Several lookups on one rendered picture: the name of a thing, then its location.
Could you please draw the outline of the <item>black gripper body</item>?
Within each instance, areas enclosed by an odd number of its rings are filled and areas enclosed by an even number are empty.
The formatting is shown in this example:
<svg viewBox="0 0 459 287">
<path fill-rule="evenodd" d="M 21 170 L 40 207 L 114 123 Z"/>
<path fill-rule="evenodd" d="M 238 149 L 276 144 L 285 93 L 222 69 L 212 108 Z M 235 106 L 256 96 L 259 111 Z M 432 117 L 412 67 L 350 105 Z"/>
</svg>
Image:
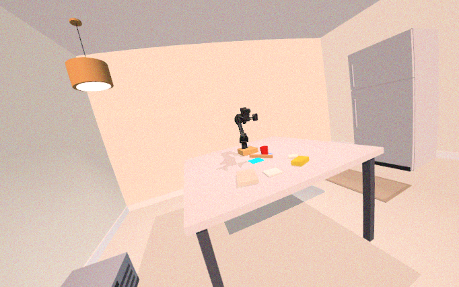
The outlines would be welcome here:
<svg viewBox="0 0 459 287">
<path fill-rule="evenodd" d="M 256 120 L 258 120 L 258 114 L 257 113 L 255 113 L 255 114 L 256 114 Z M 244 121 L 243 122 L 248 122 L 250 120 L 253 120 L 253 117 L 249 117 L 249 115 L 244 115 L 242 117 L 244 117 Z M 238 116 L 236 116 L 236 123 L 239 123 Z"/>
</svg>

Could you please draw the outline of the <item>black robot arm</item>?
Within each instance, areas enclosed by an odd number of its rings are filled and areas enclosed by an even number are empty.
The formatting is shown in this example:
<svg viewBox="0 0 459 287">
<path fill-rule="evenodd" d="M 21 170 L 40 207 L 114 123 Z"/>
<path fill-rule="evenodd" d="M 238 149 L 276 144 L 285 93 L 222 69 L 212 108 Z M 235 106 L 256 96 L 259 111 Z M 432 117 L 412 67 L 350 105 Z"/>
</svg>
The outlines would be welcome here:
<svg viewBox="0 0 459 287">
<path fill-rule="evenodd" d="M 246 107 L 242 107 L 240 108 L 240 113 L 241 114 L 237 114 L 236 116 L 244 116 L 244 115 L 249 115 L 249 113 L 251 113 L 251 110 L 250 108 L 246 108 Z M 236 122 L 236 117 L 234 117 L 234 121 Z M 239 131 L 240 131 L 240 143 L 242 144 L 242 149 L 246 149 L 248 148 L 247 147 L 247 142 L 248 142 L 248 137 L 246 135 L 246 133 L 244 133 L 244 130 L 243 130 L 243 127 L 242 127 L 242 123 L 236 123 L 238 125 L 238 128 L 239 128 Z M 242 141 L 242 142 L 241 142 Z"/>
</svg>

